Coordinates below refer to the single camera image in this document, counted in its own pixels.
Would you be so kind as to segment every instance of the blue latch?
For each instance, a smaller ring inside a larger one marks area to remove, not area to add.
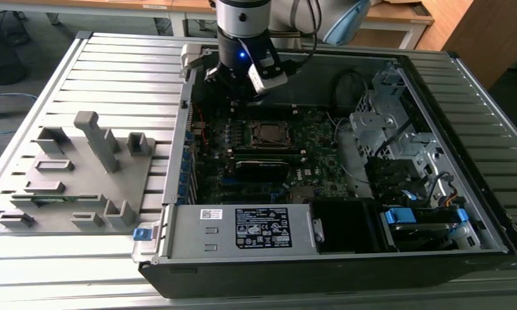
[[[193,142],[196,136],[193,135],[193,132],[187,131],[187,141]]]
[[[187,161],[181,162],[180,169],[181,169],[183,172],[188,172],[189,171],[189,163]]]
[[[188,182],[188,174],[187,173],[181,173],[180,174],[180,183],[187,183]]]
[[[389,224],[416,223],[412,208],[392,208],[385,212],[385,218]]]
[[[460,217],[461,222],[465,222],[469,220],[469,216],[467,215],[467,212],[464,209],[457,210],[457,216]]]
[[[153,240],[153,230],[149,228],[137,228],[132,234],[134,241],[152,241]]]
[[[185,196],[187,195],[187,190],[188,190],[187,186],[185,185],[180,185],[179,186],[179,195],[180,196]]]
[[[408,196],[409,200],[416,201],[417,196],[412,194],[409,191],[401,190],[401,192]]]

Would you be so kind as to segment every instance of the metal slatted table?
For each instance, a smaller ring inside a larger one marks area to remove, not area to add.
[[[143,221],[161,210],[163,187],[180,103],[180,52],[204,39],[93,34],[76,39],[40,99],[0,159],[0,208],[12,208],[8,195],[25,182],[24,172],[40,152],[30,142],[41,126],[72,124],[78,110],[94,110],[98,124],[114,136],[144,132],[157,140],[143,200]],[[425,82],[517,224],[517,129],[503,114],[460,59],[443,52],[351,49],[404,54]],[[69,135],[81,135],[66,127]],[[491,308],[517,306],[517,264],[484,271],[425,289],[307,294],[253,299],[164,299],[137,272],[130,259],[130,236],[0,236],[0,308],[89,309],[167,306],[272,307],[363,304],[443,307],[475,302]]]

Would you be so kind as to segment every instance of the motherboard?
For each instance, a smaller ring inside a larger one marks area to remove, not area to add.
[[[304,203],[352,194],[324,110],[195,110],[199,204]]]

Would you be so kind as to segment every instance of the side panel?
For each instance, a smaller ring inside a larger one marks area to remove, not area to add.
[[[143,263],[140,273],[165,298],[344,293],[433,286],[507,259],[496,254],[296,263]]]

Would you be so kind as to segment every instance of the black wire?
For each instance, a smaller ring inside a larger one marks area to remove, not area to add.
[[[400,137],[408,126],[412,124],[412,119],[409,118],[408,121],[400,126],[400,128],[396,130],[395,134],[391,136],[389,139],[381,144],[379,149],[376,150],[376,153],[373,153],[373,157],[377,157],[380,155],[380,152],[383,149]]]
[[[301,61],[301,66],[304,66],[311,61],[311,59],[316,53],[316,49],[319,47],[319,31],[320,31],[320,27],[321,27],[323,15],[321,15],[321,7],[320,7],[319,0],[315,0],[315,3],[316,3],[316,9],[319,11],[319,23],[317,24],[316,24],[316,14],[313,13],[313,8],[312,8],[312,2],[311,2],[311,0],[307,0],[307,4],[309,6],[311,18],[312,18],[312,27],[313,27],[313,32],[311,33],[312,40],[313,40],[313,46],[312,46],[312,50],[311,50],[307,58]]]
[[[444,177],[447,174],[451,175],[451,173],[448,173],[448,171],[441,171],[441,172],[437,174],[437,176],[435,177],[435,180],[433,180],[433,182],[432,182],[431,185],[429,185],[428,195],[425,196],[424,207],[428,207],[428,206],[429,206],[431,197],[432,197],[432,195],[433,195],[435,188],[436,188],[436,186],[437,186],[437,182],[439,182],[440,178]]]
[[[364,75],[359,71],[352,69],[352,68],[343,69],[340,72],[337,72],[337,74],[333,76],[333,78],[331,80],[331,85],[329,85],[329,93],[331,93],[329,106],[331,106],[331,110],[336,110],[337,109],[337,103],[339,103],[339,100],[337,100],[337,88],[339,88],[339,85],[340,85],[340,83],[343,81],[343,78],[345,76],[351,76],[351,77],[357,76],[361,79],[361,81],[363,81],[364,91],[365,92],[368,91],[368,82],[367,82],[367,80],[364,78]]]

